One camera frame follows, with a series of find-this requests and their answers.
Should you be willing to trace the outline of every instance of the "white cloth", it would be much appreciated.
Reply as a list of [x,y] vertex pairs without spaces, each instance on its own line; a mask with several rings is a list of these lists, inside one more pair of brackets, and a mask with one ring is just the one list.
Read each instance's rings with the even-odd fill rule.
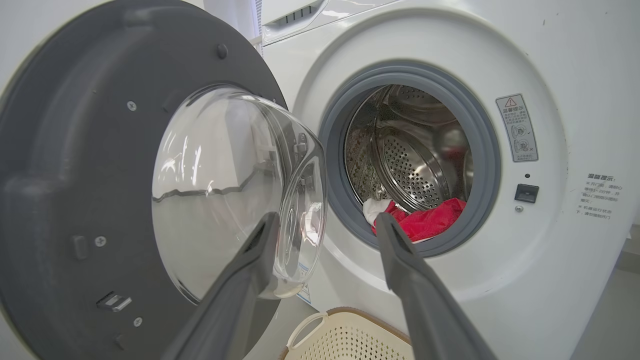
[[390,199],[384,200],[374,200],[367,199],[362,204],[362,213],[364,214],[364,218],[367,219],[367,222],[373,226],[373,222],[376,221],[376,216],[380,213],[384,213],[385,210],[389,207]]

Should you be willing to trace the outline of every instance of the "white laundry basket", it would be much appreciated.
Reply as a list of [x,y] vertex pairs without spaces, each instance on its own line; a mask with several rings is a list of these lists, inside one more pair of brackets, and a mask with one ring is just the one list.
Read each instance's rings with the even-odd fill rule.
[[[319,318],[322,322],[294,344],[300,332]],[[338,307],[304,319],[280,360],[413,360],[413,350],[402,332],[358,309]]]

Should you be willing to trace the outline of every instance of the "warning label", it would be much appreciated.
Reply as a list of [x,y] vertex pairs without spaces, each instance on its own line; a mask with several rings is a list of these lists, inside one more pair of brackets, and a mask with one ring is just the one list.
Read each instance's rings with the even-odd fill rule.
[[533,134],[531,119],[522,94],[501,97],[495,100],[507,129],[513,161],[536,161],[538,148]]
[[584,187],[580,189],[576,215],[611,220],[615,215],[614,207],[622,197],[622,189],[621,185],[616,184],[615,176],[587,174]]

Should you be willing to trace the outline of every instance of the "washing machine door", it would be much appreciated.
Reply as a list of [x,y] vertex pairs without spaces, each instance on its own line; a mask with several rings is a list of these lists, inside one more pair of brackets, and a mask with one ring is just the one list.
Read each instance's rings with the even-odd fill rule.
[[202,9],[115,1],[69,20],[0,101],[1,357],[160,358],[275,212],[250,350],[317,261],[319,142]]

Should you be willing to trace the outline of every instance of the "stainless steel drum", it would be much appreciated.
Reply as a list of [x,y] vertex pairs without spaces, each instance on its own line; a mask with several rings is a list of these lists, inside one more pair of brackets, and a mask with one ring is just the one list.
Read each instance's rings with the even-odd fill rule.
[[467,136],[457,121],[438,126],[434,139],[435,152],[447,160],[462,158],[469,149]]
[[388,105],[394,113],[418,124],[436,126],[456,120],[438,99],[410,86],[394,85],[388,95]]
[[411,134],[393,127],[375,129],[371,158],[382,185],[404,210],[435,208],[450,198],[440,164]]
[[[445,151],[449,148],[441,145],[449,142],[439,139],[451,133],[440,129],[457,130],[460,125],[453,119],[445,126],[430,126],[400,116],[398,108],[393,109],[394,97],[410,94],[409,89],[412,88],[398,85],[380,88],[350,119],[344,139],[344,163],[360,203],[370,198],[393,199],[404,210],[413,212],[434,208],[451,197],[465,198],[462,158],[451,158],[450,151]],[[429,99],[430,95],[414,90],[416,96],[433,103],[432,109],[444,107],[435,98]],[[405,105],[417,108],[422,101],[411,99]]]

